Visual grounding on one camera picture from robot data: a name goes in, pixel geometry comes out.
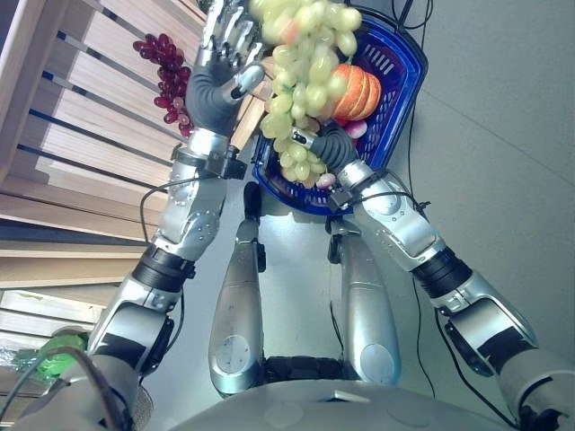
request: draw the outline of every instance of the basket handle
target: basket handle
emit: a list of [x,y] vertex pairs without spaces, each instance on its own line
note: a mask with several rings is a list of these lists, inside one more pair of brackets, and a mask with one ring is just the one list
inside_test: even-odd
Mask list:
[[[373,18],[376,18],[377,20],[382,21],[383,23],[385,23],[389,27],[393,28],[395,33],[399,37],[401,37],[405,41],[405,43],[407,43],[410,46],[413,54],[418,59],[418,61],[421,64],[421,67],[423,68],[423,75],[425,76],[427,74],[428,65],[429,65],[428,58],[425,57],[425,54],[423,54],[423,50],[421,49],[420,44],[412,37],[412,35],[407,30],[405,30],[403,28],[402,24],[397,22],[391,16],[389,16],[383,12],[377,11],[376,9],[373,9],[371,7],[361,6],[358,4],[352,4],[349,0],[345,0],[344,3],[347,4],[349,7],[355,7],[362,14],[369,15]],[[405,7],[402,10],[403,19],[405,19],[405,17],[407,16],[407,14],[405,14],[405,13],[406,12],[409,13],[412,3],[413,3],[413,0],[407,0]]]

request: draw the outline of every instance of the bunch of grapes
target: bunch of grapes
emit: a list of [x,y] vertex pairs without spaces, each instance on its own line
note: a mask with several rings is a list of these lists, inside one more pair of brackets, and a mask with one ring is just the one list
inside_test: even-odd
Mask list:
[[289,135],[294,125],[306,130],[313,118],[332,116],[334,102],[348,87],[333,73],[340,64],[336,49],[345,57],[355,54],[353,31],[361,25],[361,14],[328,0],[251,0],[250,12],[261,20],[265,41],[276,45],[276,95],[268,101],[261,132],[276,139],[284,178],[313,186],[325,165]]
[[184,99],[191,70],[183,66],[183,51],[176,48],[172,40],[164,33],[158,37],[147,34],[146,40],[137,40],[133,47],[142,58],[160,65],[158,69],[158,76],[162,80],[158,83],[160,95],[154,98],[154,105],[167,110],[164,122],[172,124],[177,121],[181,135],[190,136],[193,125]]

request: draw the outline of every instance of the green object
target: green object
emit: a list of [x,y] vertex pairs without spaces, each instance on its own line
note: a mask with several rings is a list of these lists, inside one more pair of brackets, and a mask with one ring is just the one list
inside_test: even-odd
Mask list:
[[[16,352],[13,358],[13,365],[20,373],[25,372],[31,367],[36,360],[44,355],[46,352],[55,347],[69,346],[77,348],[78,350],[86,350],[88,346],[87,334],[66,334],[56,335],[50,339],[40,350],[23,349]],[[65,372],[70,366],[75,364],[75,359],[67,354],[60,354],[51,356],[38,366],[36,373],[32,375],[32,379],[41,381],[47,384],[52,383],[62,373]]]
[[[46,343],[38,351],[38,356],[43,355],[54,347],[69,346],[78,350],[86,350],[86,341],[78,335],[58,335]],[[58,377],[67,368],[75,364],[75,359],[67,354],[54,355],[46,359],[38,367],[38,371],[46,377]]]

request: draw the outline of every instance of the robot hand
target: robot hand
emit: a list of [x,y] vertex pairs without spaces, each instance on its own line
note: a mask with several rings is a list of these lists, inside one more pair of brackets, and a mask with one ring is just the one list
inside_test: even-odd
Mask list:
[[264,76],[263,67],[253,64],[263,48],[257,29],[237,0],[216,0],[210,7],[186,95],[197,128],[231,136],[241,99]]

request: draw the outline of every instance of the red grapes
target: red grapes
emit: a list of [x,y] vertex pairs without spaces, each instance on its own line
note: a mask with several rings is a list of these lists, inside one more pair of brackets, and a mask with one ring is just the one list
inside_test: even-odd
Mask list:
[[160,65],[158,69],[158,76],[162,80],[158,83],[160,96],[154,98],[154,105],[167,110],[167,114],[164,115],[166,124],[178,122],[181,135],[189,137],[193,125],[186,110],[185,96],[191,70],[187,66],[182,66],[183,51],[177,48],[165,33],[161,33],[158,37],[147,34],[146,40],[137,40],[132,47],[143,59]]

